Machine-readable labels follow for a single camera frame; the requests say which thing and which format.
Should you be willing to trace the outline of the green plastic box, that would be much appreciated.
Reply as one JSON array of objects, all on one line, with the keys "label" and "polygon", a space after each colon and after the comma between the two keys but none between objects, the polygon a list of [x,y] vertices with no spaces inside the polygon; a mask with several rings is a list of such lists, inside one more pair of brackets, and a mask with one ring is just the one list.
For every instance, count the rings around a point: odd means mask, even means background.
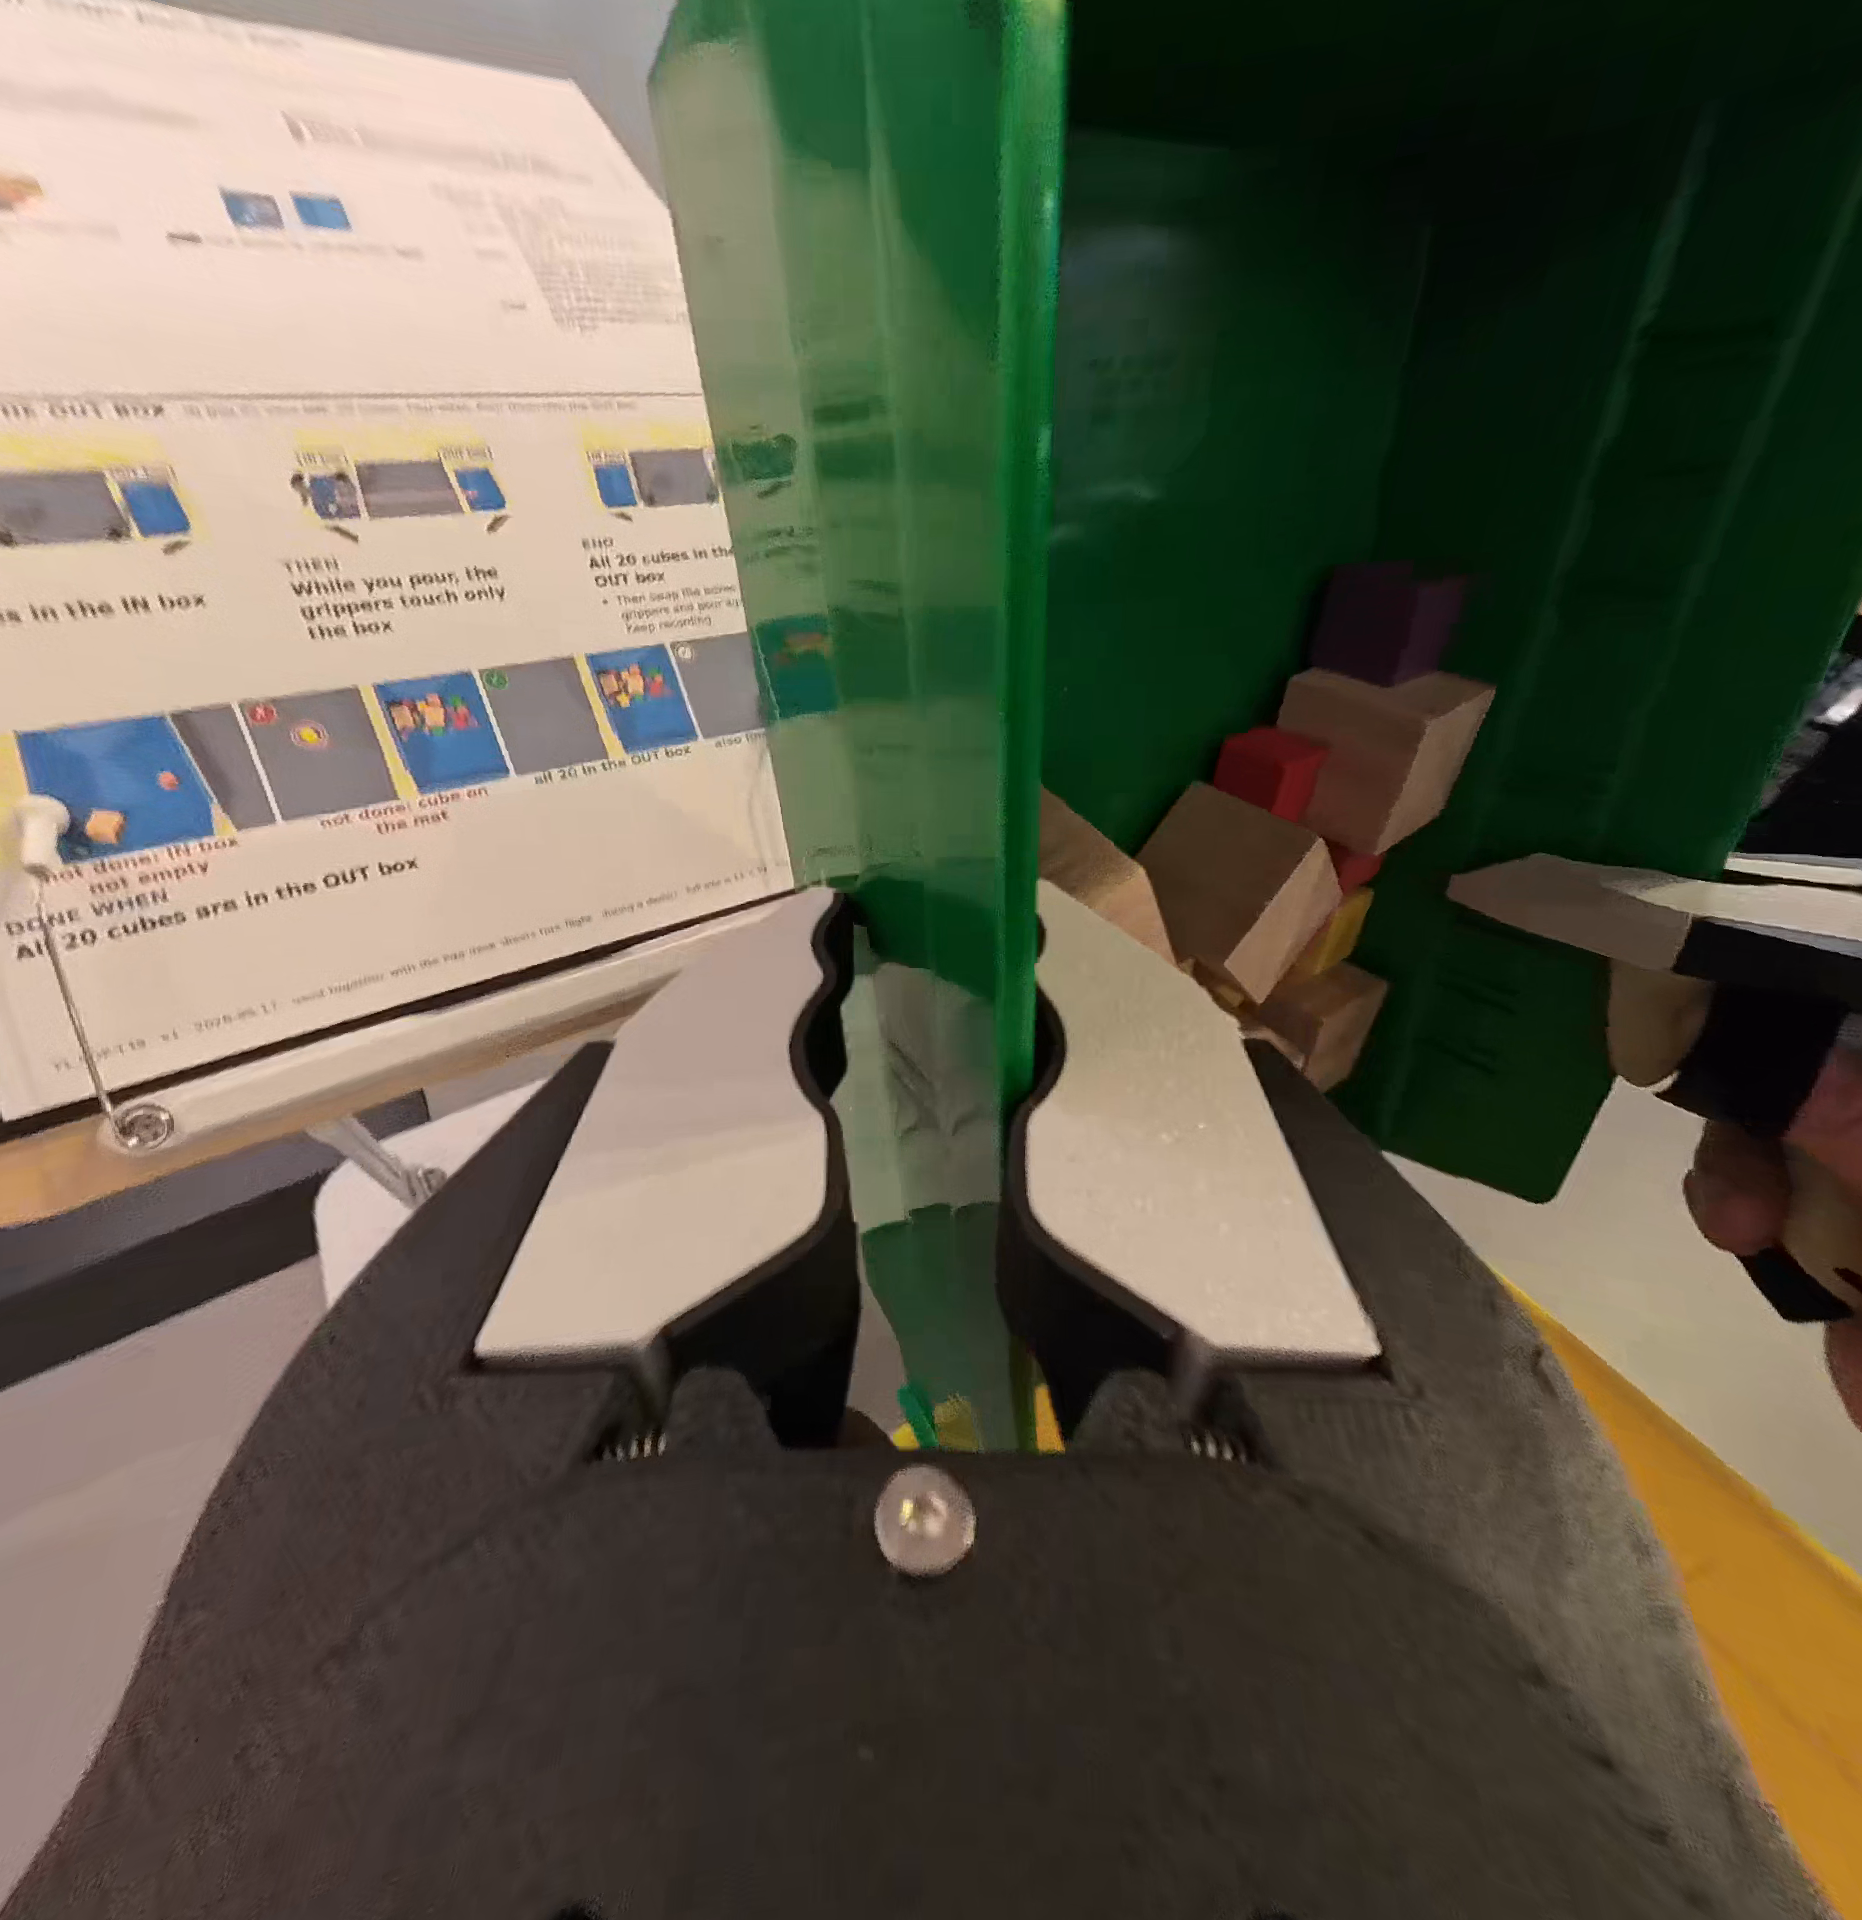
[{"label": "green plastic box", "polygon": [[918,1387],[1011,1424],[955,1131],[1033,1065],[1040,791],[1138,849],[1358,563],[1498,701],[1336,1106],[1552,1200],[1598,964],[1443,881],[1715,873],[1862,605],[1862,4],[675,4],[654,126],[784,825],[931,1016]]}]

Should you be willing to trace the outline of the white board stand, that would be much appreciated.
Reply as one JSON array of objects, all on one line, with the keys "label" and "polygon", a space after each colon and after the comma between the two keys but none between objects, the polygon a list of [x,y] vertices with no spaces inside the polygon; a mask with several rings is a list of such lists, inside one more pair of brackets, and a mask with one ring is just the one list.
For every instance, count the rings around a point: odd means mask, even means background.
[{"label": "white board stand", "polygon": [[376,1141],[392,1170],[344,1158],[340,1170],[321,1175],[313,1239],[325,1313],[340,1306],[344,1293],[366,1271],[392,1237],[446,1186],[446,1129],[450,1118],[426,1118],[413,1129]]}]

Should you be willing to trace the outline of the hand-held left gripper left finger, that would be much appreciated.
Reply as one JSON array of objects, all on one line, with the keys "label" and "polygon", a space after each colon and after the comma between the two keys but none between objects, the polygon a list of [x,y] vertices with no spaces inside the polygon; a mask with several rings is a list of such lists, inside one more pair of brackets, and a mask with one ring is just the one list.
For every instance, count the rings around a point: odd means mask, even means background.
[{"label": "hand-held left gripper left finger", "polygon": [[833,1447],[858,1341],[834,1090],[856,909],[812,888],[726,934],[610,1047],[472,1341],[476,1362],[610,1362],[666,1416],[739,1374],[784,1447]]}]

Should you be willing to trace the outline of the yellow plastic box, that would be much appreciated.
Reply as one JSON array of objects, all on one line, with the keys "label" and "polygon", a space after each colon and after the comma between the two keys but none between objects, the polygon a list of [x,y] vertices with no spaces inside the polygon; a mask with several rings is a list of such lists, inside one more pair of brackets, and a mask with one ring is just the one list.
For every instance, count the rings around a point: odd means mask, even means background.
[{"label": "yellow plastic box", "polygon": [[1862,1578],[1651,1396],[1513,1293],[1662,1538],[1758,1787],[1837,1917],[1862,1917]]}]

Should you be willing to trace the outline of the wooden display board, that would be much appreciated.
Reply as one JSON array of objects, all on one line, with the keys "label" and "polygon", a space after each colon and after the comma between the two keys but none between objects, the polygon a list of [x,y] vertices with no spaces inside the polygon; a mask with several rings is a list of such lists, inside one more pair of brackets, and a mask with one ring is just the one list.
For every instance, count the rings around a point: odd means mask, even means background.
[{"label": "wooden display board", "polygon": [[40,1223],[227,1153],[301,1131],[386,1096],[527,1061],[563,1041],[613,1032],[690,962],[763,923],[784,898],[736,905],[620,954],[401,1015],[295,1048],[212,1068],[132,1096],[162,1109],[159,1146],[116,1146],[102,1118],[77,1118],[0,1146],[0,1228]]}]

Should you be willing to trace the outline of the printed instruction sheet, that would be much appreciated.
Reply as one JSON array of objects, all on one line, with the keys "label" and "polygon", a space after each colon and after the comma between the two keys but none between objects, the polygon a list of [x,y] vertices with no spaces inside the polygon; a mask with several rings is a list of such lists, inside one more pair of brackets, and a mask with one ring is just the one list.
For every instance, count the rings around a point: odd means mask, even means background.
[{"label": "printed instruction sheet", "polygon": [[0,4],[0,1112],[791,888],[667,209],[569,81]]}]

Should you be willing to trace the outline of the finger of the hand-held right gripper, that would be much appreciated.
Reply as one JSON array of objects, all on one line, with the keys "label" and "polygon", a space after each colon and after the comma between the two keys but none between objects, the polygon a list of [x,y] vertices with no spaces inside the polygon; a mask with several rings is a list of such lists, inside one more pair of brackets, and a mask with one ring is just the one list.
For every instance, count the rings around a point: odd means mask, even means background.
[{"label": "finger of the hand-held right gripper", "polygon": [[1498,925],[1609,962],[1616,1078],[1667,1090],[1711,1015],[1758,1041],[1862,1052],[1862,860],[1730,856],[1718,877],[1521,856],[1450,877],[1450,898]]}]

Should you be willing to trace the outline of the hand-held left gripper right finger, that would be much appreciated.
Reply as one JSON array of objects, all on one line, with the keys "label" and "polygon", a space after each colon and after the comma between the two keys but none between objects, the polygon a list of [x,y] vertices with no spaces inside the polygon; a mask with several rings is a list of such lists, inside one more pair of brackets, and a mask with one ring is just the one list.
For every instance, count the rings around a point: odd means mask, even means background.
[{"label": "hand-held left gripper right finger", "polygon": [[1382,1369],[1238,1021],[1055,881],[1040,881],[1033,1085],[1006,1121],[995,1293],[1068,1444],[1117,1374],[1153,1374],[1200,1424],[1240,1370]]}]

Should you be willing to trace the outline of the pile of wooden cubes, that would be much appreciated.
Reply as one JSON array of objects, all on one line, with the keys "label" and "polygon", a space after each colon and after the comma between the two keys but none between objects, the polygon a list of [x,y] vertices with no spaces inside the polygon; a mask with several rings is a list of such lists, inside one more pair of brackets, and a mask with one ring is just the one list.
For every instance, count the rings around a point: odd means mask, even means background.
[{"label": "pile of wooden cubes", "polygon": [[1040,873],[1316,1090],[1348,1082],[1387,999],[1352,964],[1377,873],[1442,820],[1498,702],[1443,669],[1467,596],[1459,571],[1334,570],[1276,719],[1227,737],[1142,849],[1040,795]]}]

